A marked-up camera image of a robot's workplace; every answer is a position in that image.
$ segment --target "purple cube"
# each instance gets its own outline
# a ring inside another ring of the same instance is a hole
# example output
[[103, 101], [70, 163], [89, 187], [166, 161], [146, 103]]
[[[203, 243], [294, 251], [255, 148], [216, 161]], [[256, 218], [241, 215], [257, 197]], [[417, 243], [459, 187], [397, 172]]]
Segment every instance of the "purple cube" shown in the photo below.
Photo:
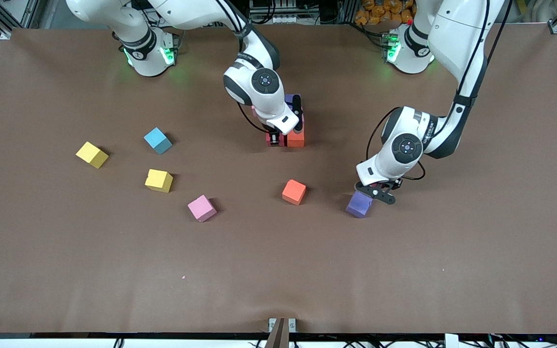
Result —
[[364, 218], [372, 203], [373, 198], [360, 191], [356, 191], [354, 192], [354, 195], [352, 196], [352, 199], [347, 205], [347, 209], [345, 209], [345, 211], [353, 216], [356, 216], [356, 218]]
[[203, 222], [216, 214], [216, 209], [210, 203], [210, 200], [204, 196], [197, 198], [188, 204], [188, 209], [191, 210], [192, 215], [195, 216], [197, 221]]

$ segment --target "brown table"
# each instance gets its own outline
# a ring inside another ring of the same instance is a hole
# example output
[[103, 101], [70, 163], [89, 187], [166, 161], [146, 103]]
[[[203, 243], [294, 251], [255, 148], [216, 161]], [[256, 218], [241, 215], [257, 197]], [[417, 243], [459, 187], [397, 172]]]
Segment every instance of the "brown table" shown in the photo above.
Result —
[[[556, 332], [557, 36], [508, 26], [458, 151], [357, 219], [343, 209], [374, 125], [394, 106], [443, 115], [456, 81], [437, 62], [398, 73], [349, 27], [263, 32], [303, 95], [305, 148], [267, 148], [225, 93], [226, 29], [187, 33], [153, 79], [108, 31], [0, 43], [0, 332], [278, 316], [305, 332]], [[156, 126], [175, 139], [162, 156], [143, 139]], [[74, 155], [85, 141], [111, 155], [99, 170]], [[150, 168], [175, 174], [170, 194], [144, 187]], [[280, 198], [292, 178], [309, 187], [297, 207]], [[220, 210], [206, 223], [186, 207], [201, 194]]]

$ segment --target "pink cube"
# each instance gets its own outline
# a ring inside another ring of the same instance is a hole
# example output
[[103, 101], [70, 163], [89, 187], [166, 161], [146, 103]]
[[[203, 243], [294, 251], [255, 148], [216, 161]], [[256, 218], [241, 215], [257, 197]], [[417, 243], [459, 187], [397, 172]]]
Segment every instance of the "pink cube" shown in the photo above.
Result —
[[216, 214], [216, 209], [212, 207], [212, 203], [210, 203], [205, 195], [189, 203], [188, 209], [191, 210], [192, 215], [194, 215], [199, 222], [206, 221]]

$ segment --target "yellow cube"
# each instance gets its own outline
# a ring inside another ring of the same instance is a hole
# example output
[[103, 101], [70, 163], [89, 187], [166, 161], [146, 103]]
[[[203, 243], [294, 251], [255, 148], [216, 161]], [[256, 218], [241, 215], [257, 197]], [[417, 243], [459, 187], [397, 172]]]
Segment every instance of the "yellow cube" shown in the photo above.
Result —
[[102, 166], [102, 163], [106, 161], [109, 156], [102, 152], [99, 148], [92, 145], [89, 141], [86, 142], [83, 147], [77, 152], [82, 160], [93, 165], [94, 168], [98, 169]]
[[159, 192], [169, 193], [173, 176], [162, 170], [150, 169], [147, 173], [146, 187]]

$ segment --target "blue cube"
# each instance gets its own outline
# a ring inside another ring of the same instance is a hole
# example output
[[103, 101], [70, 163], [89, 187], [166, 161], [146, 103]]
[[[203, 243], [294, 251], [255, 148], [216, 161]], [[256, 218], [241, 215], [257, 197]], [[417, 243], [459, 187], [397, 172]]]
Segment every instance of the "blue cube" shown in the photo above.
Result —
[[372, 203], [373, 198], [360, 191], [356, 191], [354, 192], [354, 195], [352, 196], [352, 199], [347, 205], [347, 209], [345, 209], [345, 211], [353, 216], [356, 216], [356, 218], [364, 218]]
[[159, 153], [159, 155], [162, 155], [168, 150], [168, 148], [173, 146], [173, 144], [166, 138], [158, 127], [147, 133], [147, 135], [143, 138], [156, 152]]

